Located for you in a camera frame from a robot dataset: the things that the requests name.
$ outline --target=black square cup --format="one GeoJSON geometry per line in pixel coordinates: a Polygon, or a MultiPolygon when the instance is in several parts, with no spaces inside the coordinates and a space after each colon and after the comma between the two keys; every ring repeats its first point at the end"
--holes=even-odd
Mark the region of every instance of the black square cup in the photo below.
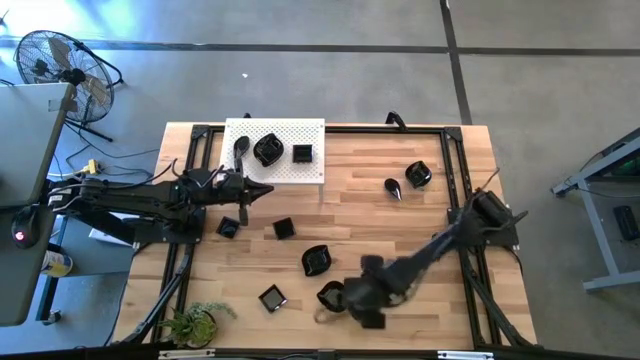
{"type": "Polygon", "coordinates": [[[267,291],[263,292],[258,298],[269,313],[273,313],[280,309],[280,307],[287,302],[287,298],[284,297],[282,291],[280,291],[275,284],[271,285],[271,287],[268,288],[267,291]]]}
{"type": "Polygon", "coordinates": [[[296,229],[293,227],[293,221],[291,221],[291,218],[274,222],[273,230],[276,232],[278,240],[284,240],[296,234],[296,229]]]}
{"type": "Polygon", "coordinates": [[[228,239],[233,239],[239,227],[240,223],[238,221],[223,216],[216,232],[228,239]]]}
{"type": "Polygon", "coordinates": [[[293,145],[293,162],[310,163],[313,161],[313,145],[293,145]]]}

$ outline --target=plant pot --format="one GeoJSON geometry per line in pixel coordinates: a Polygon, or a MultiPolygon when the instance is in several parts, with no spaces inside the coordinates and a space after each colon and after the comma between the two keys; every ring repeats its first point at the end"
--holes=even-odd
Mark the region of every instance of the plant pot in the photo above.
{"type": "MultiPolygon", "coordinates": [[[[214,327],[217,327],[216,319],[213,318],[213,315],[211,315],[211,313],[209,313],[208,311],[204,311],[204,313],[209,317],[209,319],[211,319],[211,322],[213,323],[214,327]]],[[[214,332],[214,335],[211,337],[211,339],[209,339],[209,341],[205,342],[204,344],[186,343],[184,347],[190,350],[202,349],[207,345],[209,345],[209,343],[211,343],[211,340],[213,340],[214,337],[215,337],[215,332],[214,332]]]]}

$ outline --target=butcher block tabletop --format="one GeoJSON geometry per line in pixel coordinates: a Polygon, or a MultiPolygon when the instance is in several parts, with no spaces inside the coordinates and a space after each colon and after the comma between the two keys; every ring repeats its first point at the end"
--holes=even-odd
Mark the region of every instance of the butcher block tabletop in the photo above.
{"type": "MultiPolygon", "coordinates": [[[[167,124],[156,172],[175,158],[178,159],[176,169],[184,168],[193,125],[167,124]]],[[[327,124],[328,127],[345,125],[327,124]]],[[[496,168],[489,131],[486,126],[461,126],[461,129],[475,188],[496,168]]],[[[220,158],[222,135],[217,133],[214,137],[211,169],[217,167],[220,158]]],[[[203,147],[199,148],[196,164],[203,147]]],[[[450,148],[456,181],[461,184],[455,147],[451,144],[450,148]]],[[[445,214],[450,203],[439,137],[327,133],[325,172],[322,203],[316,186],[278,185],[248,208],[249,225],[242,227],[234,239],[224,238],[215,231],[223,216],[238,218],[238,206],[207,208],[205,235],[195,248],[187,307],[196,301],[219,301],[228,303],[238,314],[235,320],[215,314],[220,330],[209,347],[472,349],[460,262],[455,252],[446,254],[429,268],[410,301],[384,310],[387,314],[384,330],[362,329],[349,316],[325,324],[317,324],[313,317],[320,306],[316,293],[329,281],[342,282],[345,277],[359,276],[362,255],[377,254],[386,259],[409,255],[446,227],[445,214]],[[424,161],[433,172],[424,191],[414,190],[404,176],[407,166],[418,160],[424,161]],[[394,200],[385,192],[383,183],[387,178],[400,182],[402,201],[394,200]],[[296,235],[279,241],[272,223],[286,217],[293,220],[296,235]],[[306,277],[301,256],[319,244],[328,245],[333,263],[327,272],[306,277]],[[270,314],[258,296],[273,284],[288,302],[270,314]]],[[[168,172],[158,181],[172,178],[168,172]]],[[[499,176],[487,189],[502,197],[499,176]]],[[[129,335],[155,304],[168,247],[162,243],[151,244],[133,259],[114,341],[129,335]]],[[[518,262],[502,248],[488,248],[486,259],[496,302],[520,333],[535,342],[518,262]]],[[[488,339],[486,312],[478,296],[476,302],[483,334],[488,339]]],[[[166,315],[171,317],[172,311],[168,310],[166,315]]]]}

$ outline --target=potted plant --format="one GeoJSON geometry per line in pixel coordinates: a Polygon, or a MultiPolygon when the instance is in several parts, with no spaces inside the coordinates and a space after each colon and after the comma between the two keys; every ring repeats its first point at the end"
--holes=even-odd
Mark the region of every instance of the potted plant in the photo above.
{"type": "Polygon", "coordinates": [[[172,310],[173,319],[161,321],[159,325],[171,329],[167,339],[189,349],[202,349],[216,336],[218,324],[212,313],[224,311],[233,319],[237,317],[231,307],[219,302],[196,302],[184,313],[172,310]]]}

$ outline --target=concrete floor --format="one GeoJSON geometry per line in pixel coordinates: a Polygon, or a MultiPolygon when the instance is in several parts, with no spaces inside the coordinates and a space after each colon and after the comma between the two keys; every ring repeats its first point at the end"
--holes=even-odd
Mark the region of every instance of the concrete floor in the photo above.
{"type": "MultiPolygon", "coordinates": [[[[449,3],[459,46],[640,47],[640,3],[633,0],[449,3]]],[[[15,2],[0,34],[46,28],[124,41],[446,45],[437,0],[184,4],[15,2]]],[[[12,53],[0,48],[0,78],[20,82],[12,53]]],[[[380,123],[396,110],[408,123],[460,123],[448,55],[98,53],[119,66],[127,81],[107,118],[95,126],[117,139],[103,144],[116,154],[157,148],[167,121],[221,121],[245,112],[380,123]]],[[[489,126],[505,197],[512,208],[529,210],[518,231],[539,342],[559,350],[640,356],[640,286],[593,295],[582,290],[583,280],[606,273],[595,236],[578,197],[559,200],[548,191],[638,126],[640,58],[462,56],[461,65],[473,122],[489,126]]],[[[58,156],[81,146],[65,132],[58,156]]],[[[155,163],[155,154],[115,161],[88,151],[75,164],[89,158],[148,170],[155,163]]],[[[24,325],[0,329],[2,352],[101,345],[124,279],[124,274],[65,279],[68,291],[59,292],[54,304],[64,312],[63,322],[44,327],[33,321],[32,311],[24,325]],[[23,334],[30,336],[9,345],[23,334]]]]}

